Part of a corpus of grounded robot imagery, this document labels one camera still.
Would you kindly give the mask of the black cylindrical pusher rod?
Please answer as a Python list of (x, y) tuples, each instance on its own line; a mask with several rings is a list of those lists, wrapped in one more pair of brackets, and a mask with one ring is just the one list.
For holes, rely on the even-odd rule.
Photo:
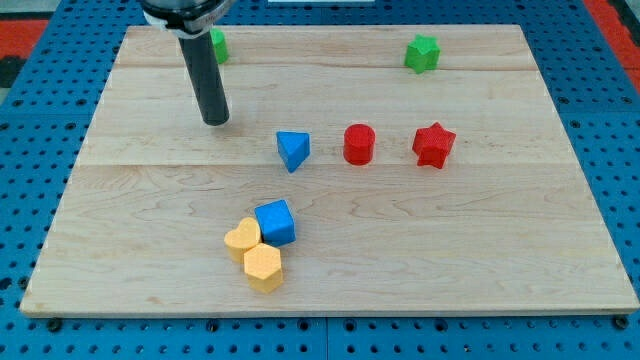
[(211, 34), (180, 39), (179, 44), (203, 122), (225, 124), (230, 117)]

